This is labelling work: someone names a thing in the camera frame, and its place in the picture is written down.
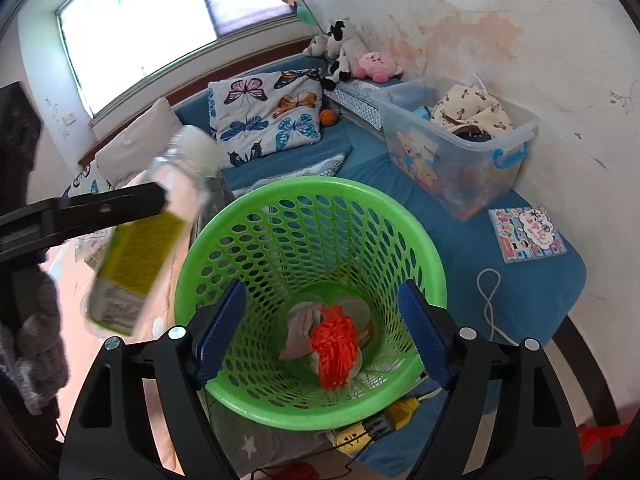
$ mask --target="window frame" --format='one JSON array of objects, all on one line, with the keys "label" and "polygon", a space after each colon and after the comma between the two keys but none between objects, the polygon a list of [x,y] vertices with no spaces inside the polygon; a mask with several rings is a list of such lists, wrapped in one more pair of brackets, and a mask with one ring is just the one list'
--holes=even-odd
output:
[{"label": "window frame", "polygon": [[66,62],[68,63],[69,69],[73,75],[74,81],[76,83],[76,88],[78,88],[78,94],[80,95],[80,100],[82,101],[82,106],[88,113],[91,118],[89,121],[89,126],[94,126],[94,124],[98,123],[102,118],[107,116],[109,113],[113,112],[119,105],[121,105],[124,101],[129,99],[132,95],[139,92],[145,86],[148,86],[153,81],[160,79],[161,77],[167,75],[169,72],[176,70],[182,65],[187,64],[188,62],[197,59],[198,57],[211,52],[217,48],[220,48],[226,44],[229,44],[233,41],[240,40],[241,38],[248,37],[252,34],[257,34],[258,32],[263,32],[265,30],[270,30],[272,28],[277,28],[282,25],[286,25],[287,23],[294,23],[298,20],[296,17],[295,10],[291,7],[291,12],[285,16],[278,16],[276,18],[267,18],[266,20],[261,20],[260,22],[251,23],[250,25],[246,25],[245,27],[238,28],[229,34],[223,34],[222,36],[218,35],[218,30],[216,28],[215,17],[212,13],[212,9],[210,6],[209,0],[204,0],[205,6],[207,7],[207,12],[209,13],[209,19],[211,20],[211,25],[213,26],[214,32],[216,34],[216,38],[214,41],[210,43],[204,44],[200,48],[196,50],[192,50],[191,52],[186,53],[184,56],[181,56],[177,59],[174,59],[172,62],[164,65],[159,68],[155,72],[143,77],[140,79],[135,85],[130,86],[127,90],[122,92],[121,94],[114,97],[109,103],[107,103],[103,108],[94,112],[84,97],[84,92],[82,92],[82,85],[80,84],[80,80],[78,78],[78,74],[76,73],[76,69],[74,67],[73,62],[71,61],[71,56],[69,56],[68,49],[66,47],[66,39],[65,33],[62,29],[62,13],[66,9],[66,7],[73,0],[65,0],[65,2],[58,7],[58,10],[55,11],[55,19],[56,24],[58,26],[58,32],[60,34],[60,41],[62,43],[62,48],[65,52]]}]

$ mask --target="yellow and black object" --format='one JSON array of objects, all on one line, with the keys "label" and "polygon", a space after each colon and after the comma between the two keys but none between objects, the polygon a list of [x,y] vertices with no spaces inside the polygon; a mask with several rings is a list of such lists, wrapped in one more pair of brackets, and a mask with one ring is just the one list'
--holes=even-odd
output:
[{"label": "yellow and black object", "polygon": [[398,399],[381,412],[340,430],[335,435],[335,445],[343,453],[356,453],[369,442],[375,442],[406,426],[419,406],[420,401],[416,397]]}]

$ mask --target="box handle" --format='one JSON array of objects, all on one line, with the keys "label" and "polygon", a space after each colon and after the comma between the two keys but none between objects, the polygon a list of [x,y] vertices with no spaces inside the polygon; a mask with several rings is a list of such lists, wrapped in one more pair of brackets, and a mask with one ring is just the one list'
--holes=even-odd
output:
[{"label": "box handle", "polygon": [[523,143],[521,150],[505,156],[502,161],[500,160],[500,157],[504,156],[503,150],[494,150],[494,166],[499,170],[506,170],[514,164],[519,163],[527,155],[529,155],[529,146],[527,142]]}]

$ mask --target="blue gripper pad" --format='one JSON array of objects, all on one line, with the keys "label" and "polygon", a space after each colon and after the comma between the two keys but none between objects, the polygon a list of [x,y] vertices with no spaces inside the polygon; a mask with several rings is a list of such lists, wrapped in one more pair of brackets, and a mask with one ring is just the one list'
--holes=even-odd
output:
[{"label": "blue gripper pad", "polygon": [[214,379],[222,368],[226,350],[236,334],[240,320],[244,317],[246,286],[240,280],[233,279],[216,306],[203,306],[196,315],[204,309],[213,309],[210,312],[215,314],[208,326],[196,328],[200,334],[194,338],[192,352],[196,361],[193,379],[198,389]]},{"label": "blue gripper pad", "polygon": [[430,305],[413,280],[399,287],[398,306],[425,370],[448,390],[454,379],[447,364],[447,345],[457,331],[453,319],[445,309]]}]

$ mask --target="bottle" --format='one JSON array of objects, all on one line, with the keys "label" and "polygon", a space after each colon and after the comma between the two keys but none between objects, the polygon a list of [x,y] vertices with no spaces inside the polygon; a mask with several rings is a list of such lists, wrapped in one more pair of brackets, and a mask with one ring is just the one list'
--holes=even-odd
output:
[{"label": "bottle", "polygon": [[158,215],[116,227],[89,294],[91,321],[123,335],[133,334],[169,256],[207,203],[207,177],[220,172],[221,162],[216,141],[196,126],[183,126],[164,154],[154,159],[137,184],[159,184],[166,191],[165,208]]}]

